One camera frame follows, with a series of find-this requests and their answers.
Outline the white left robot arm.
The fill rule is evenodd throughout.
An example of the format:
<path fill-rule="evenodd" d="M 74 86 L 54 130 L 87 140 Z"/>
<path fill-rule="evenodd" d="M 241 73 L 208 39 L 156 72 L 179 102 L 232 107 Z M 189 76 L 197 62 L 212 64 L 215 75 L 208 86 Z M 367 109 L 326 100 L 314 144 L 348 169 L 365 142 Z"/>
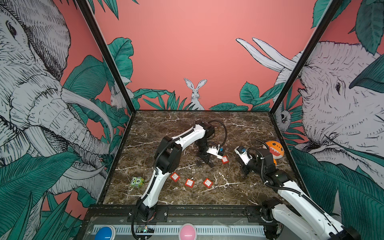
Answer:
<path fill-rule="evenodd" d="M 213 125 L 198 120 L 184 133 L 173 138 L 166 136 L 162 139 L 154 156 L 154 171 L 149 185 L 136 203 L 135 213 L 140 214 L 143 221 L 149 222 L 153 218 L 160 191 L 166 179 L 179 166 L 185 148 L 196 143 L 199 148 L 198 157 L 211 168 L 214 166 L 210 159 L 211 154 L 208 153 L 208 138 L 214 133 Z"/>

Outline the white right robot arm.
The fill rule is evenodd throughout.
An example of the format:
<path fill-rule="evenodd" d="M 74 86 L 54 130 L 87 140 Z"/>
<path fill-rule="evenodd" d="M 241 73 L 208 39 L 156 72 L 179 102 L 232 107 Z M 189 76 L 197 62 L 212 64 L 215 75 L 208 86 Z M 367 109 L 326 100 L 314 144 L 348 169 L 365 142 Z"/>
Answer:
<path fill-rule="evenodd" d="M 273 189 L 290 205 L 278 198 L 262 203 L 261 219 L 274 221 L 290 229 L 302 240 L 359 240 L 361 235 L 352 227 L 345 227 L 335 220 L 306 195 L 298 184 L 283 170 L 276 167 L 268 149 L 246 149 L 238 146 L 236 154 L 241 160 L 245 174 L 259 175 L 265 186 Z"/>

